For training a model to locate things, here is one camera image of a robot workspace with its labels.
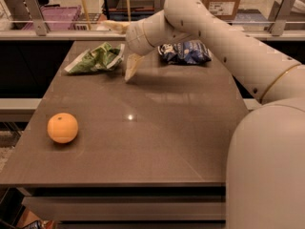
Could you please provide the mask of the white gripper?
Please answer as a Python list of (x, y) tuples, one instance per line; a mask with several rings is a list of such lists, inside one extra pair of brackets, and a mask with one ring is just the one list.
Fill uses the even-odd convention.
[(148, 19), (134, 22), (105, 20), (102, 25), (119, 34), (126, 34), (126, 43), (132, 53), (127, 58), (125, 70), (125, 81), (128, 82), (135, 75), (143, 56), (153, 51), (153, 37), (155, 36), (155, 25)]

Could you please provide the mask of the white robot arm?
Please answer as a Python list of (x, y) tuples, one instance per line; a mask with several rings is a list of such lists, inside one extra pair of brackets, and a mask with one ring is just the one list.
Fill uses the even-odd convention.
[(165, 44), (203, 42), (256, 102), (238, 124), (226, 164), (226, 229), (305, 229), (305, 66), (211, 14), (200, 0), (165, 0), (135, 21), (105, 21), (124, 34), (132, 78)]

